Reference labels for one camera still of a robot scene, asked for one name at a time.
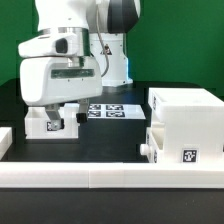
white cable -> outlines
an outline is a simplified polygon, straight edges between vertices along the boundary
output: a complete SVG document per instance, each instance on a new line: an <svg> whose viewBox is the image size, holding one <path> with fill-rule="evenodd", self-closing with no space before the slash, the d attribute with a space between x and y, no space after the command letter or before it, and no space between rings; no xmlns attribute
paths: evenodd
<svg viewBox="0 0 224 224"><path fill-rule="evenodd" d="M109 70L110 64L109 64L109 58L108 58L107 52L106 52L105 47L104 47L103 39L102 39L102 36L100 34L100 28L99 28L99 6L98 5L97 5L97 11L96 11L96 28L97 28L97 34L98 34L98 37L99 37L99 40L100 40L100 44L102 46L103 53L105 55L106 62L107 62L106 69L105 69L104 73L101 75L101 77L104 77L107 74L108 70Z"/></svg>

white box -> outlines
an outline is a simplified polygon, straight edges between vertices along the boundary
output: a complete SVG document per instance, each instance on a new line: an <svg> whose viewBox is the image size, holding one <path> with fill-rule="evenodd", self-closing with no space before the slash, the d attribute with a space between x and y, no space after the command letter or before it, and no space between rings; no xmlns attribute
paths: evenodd
<svg viewBox="0 0 224 224"><path fill-rule="evenodd" d="M224 102L204 89L150 88L149 105L150 162L223 162Z"/></svg>

sticker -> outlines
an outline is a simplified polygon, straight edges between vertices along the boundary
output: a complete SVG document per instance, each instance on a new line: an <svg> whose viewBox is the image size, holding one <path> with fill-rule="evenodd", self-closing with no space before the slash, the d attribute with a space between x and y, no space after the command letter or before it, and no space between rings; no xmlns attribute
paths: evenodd
<svg viewBox="0 0 224 224"><path fill-rule="evenodd" d="M101 105L100 104L90 104L89 110L101 110Z"/></svg>
<svg viewBox="0 0 224 224"><path fill-rule="evenodd" d="M107 112L106 113L107 117L125 117L124 112Z"/></svg>
<svg viewBox="0 0 224 224"><path fill-rule="evenodd" d="M146 135L146 144L149 145L149 134Z"/></svg>
<svg viewBox="0 0 224 224"><path fill-rule="evenodd" d="M106 110L124 110L123 105L106 105Z"/></svg>
<svg viewBox="0 0 224 224"><path fill-rule="evenodd" d="M106 44L104 48L105 48L107 55L112 55L112 52L111 52L108 44Z"/></svg>
<svg viewBox="0 0 224 224"><path fill-rule="evenodd" d="M158 155L157 155L157 151L154 151L154 163L157 163L157 159L158 159Z"/></svg>
<svg viewBox="0 0 224 224"><path fill-rule="evenodd" d="M183 163L196 163L198 161L197 149L183 149Z"/></svg>
<svg viewBox="0 0 224 224"><path fill-rule="evenodd" d="M47 132L55 131L55 130L52 129L50 121L47 121L46 124L47 124Z"/></svg>
<svg viewBox="0 0 224 224"><path fill-rule="evenodd" d="M89 117L101 117L100 111L89 111Z"/></svg>
<svg viewBox="0 0 224 224"><path fill-rule="evenodd" d="M93 119L137 119L144 120L140 105L129 104L90 104L89 118Z"/></svg>
<svg viewBox="0 0 224 224"><path fill-rule="evenodd" d="M156 97L153 97L153 109L156 110Z"/></svg>

black table surface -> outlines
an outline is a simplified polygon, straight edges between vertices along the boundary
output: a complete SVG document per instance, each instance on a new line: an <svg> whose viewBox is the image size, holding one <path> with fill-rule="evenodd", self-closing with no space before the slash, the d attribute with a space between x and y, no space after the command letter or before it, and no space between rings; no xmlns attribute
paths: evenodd
<svg viewBox="0 0 224 224"><path fill-rule="evenodd" d="M145 163L139 145L150 125L149 87L189 83L135 82L132 90L91 99L99 104L139 104L146 120L94 120L78 141L25 140L27 107L19 80L0 86L0 126L13 128L3 161ZM224 223L222 189L0 189L0 223Z"/></svg>

green backdrop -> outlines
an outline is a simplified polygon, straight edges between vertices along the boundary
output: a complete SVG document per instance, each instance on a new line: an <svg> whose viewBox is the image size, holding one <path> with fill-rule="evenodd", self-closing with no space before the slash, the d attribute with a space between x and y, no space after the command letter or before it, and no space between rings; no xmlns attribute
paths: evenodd
<svg viewBox="0 0 224 224"><path fill-rule="evenodd" d="M224 1L142 0L127 38L137 81L191 82L224 98ZM34 0L0 0L0 84L19 77L18 43L37 35Z"/></svg>

